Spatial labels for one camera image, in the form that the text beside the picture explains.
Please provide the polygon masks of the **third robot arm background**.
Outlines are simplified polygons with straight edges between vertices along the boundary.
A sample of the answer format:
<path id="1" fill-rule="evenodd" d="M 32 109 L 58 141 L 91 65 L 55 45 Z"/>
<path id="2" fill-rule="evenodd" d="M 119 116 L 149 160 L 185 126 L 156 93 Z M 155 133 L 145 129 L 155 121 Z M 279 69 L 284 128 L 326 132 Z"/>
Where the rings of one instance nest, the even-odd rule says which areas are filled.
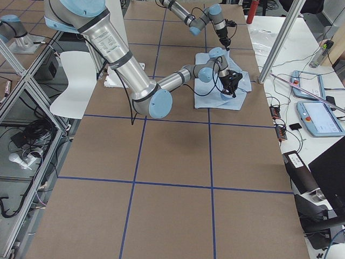
<path id="1" fill-rule="evenodd" d="M 13 38 L 22 38 L 28 34 L 21 20 L 16 15 L 4 15 L 1 17 L 1 40 L 4 43 Z"/>

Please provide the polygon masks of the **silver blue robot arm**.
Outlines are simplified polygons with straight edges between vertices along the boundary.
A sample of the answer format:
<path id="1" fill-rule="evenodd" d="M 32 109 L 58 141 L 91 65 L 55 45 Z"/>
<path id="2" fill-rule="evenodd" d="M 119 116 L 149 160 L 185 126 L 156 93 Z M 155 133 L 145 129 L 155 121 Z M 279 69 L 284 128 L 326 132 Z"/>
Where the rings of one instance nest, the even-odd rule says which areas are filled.
<path id="1" fill-rule="evenodd" d="M 226 55 L 231 43 L 227 36 L 230 21 L 223 17 L 221 6 L 214 4 L 204 9 L 200 18 L 195 18 L 177 1 L 161 1 L 161 5 L 183 21 L 193 35 L 212 23 L 223 47 L 212 49 L 205 64 L 186 65 L 160 81 L 150 79 L 141 68 L 111 22 L 105 1 L 45 1 L 44 18 L 52 29 L 88 38 L 91 46 L 130 88 L 132 93 L 128 99 L 138 114 L 164 118 L 173 105 L 170 92 L 195 78 L 207 83 L 218 77 L 223 86 L 221 93 L 236 97 L 243 75 L 229 69 Z"/>
<path id="2" fill-rule="evenodd" d="M 227 28 L 237 28 L 237 24 L 224 18 L 220 4 L 214 4 L 204 10 L 201 9 L 201 16 L 196 18 L 192 12 L 182 7 L 177 1 L 162 0 L 159 2 L 161 4 L 160 7 L 169 9 L 187 25 L 189 31 L 194 36 L 199 35 L 207 24 L 211 22 L 220 43 L 225 47 L 226 51 L 230 50 L 231 38 L 228 37 Z"/>

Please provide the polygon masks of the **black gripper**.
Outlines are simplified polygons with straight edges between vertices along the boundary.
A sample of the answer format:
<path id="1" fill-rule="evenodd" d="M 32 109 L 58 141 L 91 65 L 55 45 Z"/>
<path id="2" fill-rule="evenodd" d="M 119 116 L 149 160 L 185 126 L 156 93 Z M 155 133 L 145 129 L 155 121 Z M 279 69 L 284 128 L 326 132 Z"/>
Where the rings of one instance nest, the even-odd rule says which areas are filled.
<path id="1" fill-rule="evenodd" d="M 227 28 L 235 28 L 232 36 L 228 36 Z M 237 23 L 233 20 L 224 19 L 222 22 L 215 25 L 215 32 L 219 38 L 220 43 L 225 47 L 226 51 L 230 50 L 231 39 L 235 36 L 237 32 Z"/>
<path id="2" fill-rule="evenodd" d="M 235 98 L 238 83 L 242 78 L 242 73 L 233 70 L 226 70 L 226 75 L 220 77 L 220 81 L 223 86 L 221 93 L 226 95 L 232 95 L 232 97 Z"/>

